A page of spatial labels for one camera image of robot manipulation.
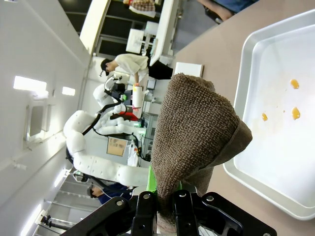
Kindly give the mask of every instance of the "black cap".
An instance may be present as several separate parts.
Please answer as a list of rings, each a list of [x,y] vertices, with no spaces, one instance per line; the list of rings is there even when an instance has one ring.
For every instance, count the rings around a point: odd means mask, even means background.
[[[102,68],[102,72],[101,72],[100,76],[102,76],[103,71],[105,71],[106,75],[109,75],[109,72],[106,71],[106,63],[109,63],[109,62],[111,62],[110,59],[104,59],[102,61],[102,63],[100,64],[100,68]]]

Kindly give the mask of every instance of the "person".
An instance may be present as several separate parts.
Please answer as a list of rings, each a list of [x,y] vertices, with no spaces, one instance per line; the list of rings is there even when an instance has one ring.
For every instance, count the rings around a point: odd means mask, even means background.
[[[223,21],[244,10],[258,0],[198,0],[199,3],[215,12]]]
[[[117,190],[127,190],[128,187],[121,185],[120,183],[114,183],[109,186],[112,189],[117,189]],[[87,190],[87,194],[91,198],[98,198],[101,204],[106,203],[113,197],[121,196],[127,200],[131,198],[131,195],[129,193],[118,193],[118,192],[113,192],[109,191],[106,189],[100,189],[98,186],[95,186],[93,183],[90,185],[90,187]]]
[[[124,6],[130,11],[154,18],[156,6],[154,0],[123,0]]]
[[[130,80],[134,84],[139,83],[147,74],[157,80],[171,79],[173,74],[173,69],[162,62],[156,61],[150,66],[148,57],[136,54],[120,54],[114,60],[104,59],[100,67],[106,75],[120,67],[130,74]]]

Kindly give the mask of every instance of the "plastic tray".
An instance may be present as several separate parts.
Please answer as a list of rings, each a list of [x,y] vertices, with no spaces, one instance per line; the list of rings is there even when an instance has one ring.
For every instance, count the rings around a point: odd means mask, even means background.
[[[294,107],[301,114],[296,120]],[[314,218],[315,10],[246,39],[234,108],[253,141],[225,171],[292,217]]]

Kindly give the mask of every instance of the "person's arm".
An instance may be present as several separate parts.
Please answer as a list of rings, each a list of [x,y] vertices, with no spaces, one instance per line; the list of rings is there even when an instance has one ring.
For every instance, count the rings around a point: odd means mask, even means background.
[[[223,21],[226,21],[227,19],[231,18],[233,16],[233,13],[226,9],[225,7],[215,3],[211,0],[198,0],[199,3],[204,5],[205,7],[209,8],[211,11],[217,13]]]
[[[134,82],[135,84],[139,83],[139,74],[138,74],[138,72],[134,74],[134,81],[135,81]]]

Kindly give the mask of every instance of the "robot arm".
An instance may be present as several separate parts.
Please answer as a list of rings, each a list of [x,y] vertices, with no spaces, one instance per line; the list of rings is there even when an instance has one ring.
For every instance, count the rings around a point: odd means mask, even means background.
[[[98,86],[93,93],[100,107],[117,101],[104,92],[104,85]],[[94,126],[94,129],[103,135],[118,133],[134,133],[137,137],[145,134],[145,128],[135,127],[134,121],[117,118],[110,120],[113,114],[126,111],[126,107],[122,104],[117,105],[111,111],[108,111]],[[104,159],[102,157],[89,155],[86,153],[86,141],[82,132],[92,124],[97,115],[89,115],[85,111],[75,112],[64,126],[64,134],[66,136],[66,145],[69,153],[73,157],[74,167],[90,176],[109,181],[119,182],[125,186],[146,186],[148,180],[149,169],[141,167],[132,167],[122,165],[114,161]]]

